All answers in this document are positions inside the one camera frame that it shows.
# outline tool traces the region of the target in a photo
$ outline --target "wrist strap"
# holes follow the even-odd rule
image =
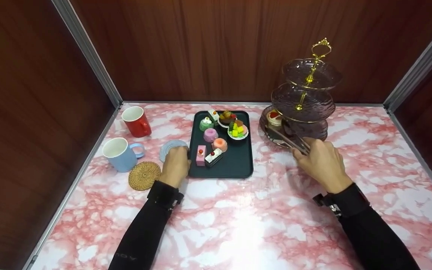
[[[164,209],[172,211],[176,205],[181,203],[184,196],[177,188],[161,181],[155,181],[147,198]]]
[[[370,207],[370,202],[356,183],[340,193],[328,193],[326,196],[316,195],[313,200],[319,206],[327,206],[337,217],[352,217]]]

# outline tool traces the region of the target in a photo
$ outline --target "small cake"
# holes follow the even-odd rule
[[[209,119],[209,117],[205,117],[201,122],[199,123],[199,129],[201,131],[205,131],[208,128],[214,128],[214,123]]]
[[[217,113],[217,111],[215,111],[213,109],[209,109],[208,113],[209,113],[209,118],[211,118],[211,121],[213,122],[213,124],[217,125],[218,119],[219,119],[219,114]]]
[[[202,137],[206,142],[212,143],[216,138],[218,138],[218,132],[216,132],[214,128],[208,128],[204,131]]]
[[[243,140],[247,137],[248,128],[247,126],[237,121],[231,123],[228,128],[228,135],[235,140]]]
[[[266,114],[266,118],[268,119],[268,123],[273,126],[275,129],[281,128],[281,120],[282,117],[276,110],[272,110]]]
[[[228,143],[223,138],[217,138],[211,144],[214,150],[221,149],[221,151],[226,152],[228,150]]]
[[[206,146],[198,145],[196,152],[196,166],[204,166],[204,157],[206,156]]]
[[[205,164],[208,167],[213,166],[216,162],[218,162],[223,157],[223,151],[221,149],[216,148],[213,152],[209,153],[204,158]]]
[[[221,113],[219,115],[219,122],[226,126],[229,125],[231,122],[234,122],[235,120],[237,120],[236,115],[230,111],[224,111],[224,113]]]

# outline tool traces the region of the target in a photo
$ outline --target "pink marble tabletop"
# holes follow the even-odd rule
[[[134,105],[125,104],[123,109]],[[106,135],[142,142],[141,161],[159,161],[167,140],[189,142],[201,104],[142,104],[153,133],[134,138],[120,115]],[[189,179],[184,201],[166,226],[154,270],[361,269],[328,209],[312,197],[318,184],[290,152],[258,128],[264,105],[213,105],[249,113],[254,173],[245,180]],[[432,270],[432,181],[383,108],[340,106],[328,140],[348,174],[398,234],[422,269]],[[32,270],[105,270],[148,191],[128,186],[101,147],[68,201]]]

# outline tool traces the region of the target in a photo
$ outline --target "right hand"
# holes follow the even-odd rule
[[[174,188],[179,188],[181,182],[188,175],[190,166],[191,161],[188,160],[188,147],[173,147],[166,155],[159,181],[173,186]]]
[[[305,156],[298,149],[292,148],[293,157],[327,192],[339,193],[353,183],[345,172],[343,156],[332,143],[307,137],[304,140],[311,148],[309,155]]]

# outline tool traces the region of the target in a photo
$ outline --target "black tray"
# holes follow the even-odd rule
[[[254,167],[252,164],[252,147],[251,147],[251,127],[249,125],[249,115],[245,111],[232,111],[237,118],[247,126],[249,133],[244,140],[236,141],[229,137],[228,130],[221,126],[215,126],[220,138],[228,142],[228,150],[223,153],[221,158],[211,168],[206,166],[196,166],[196,155],[198,145],[206,145],[206,155],[212,151],[211,143],[207,143],[203,139],[203,132],[199,130],[199,123],[206,116],[209,116],[207,111],[199,111],[194,115],[192,124],[190,159],[191,167],[188,175],[197,178],[248,178],[251,176]]]

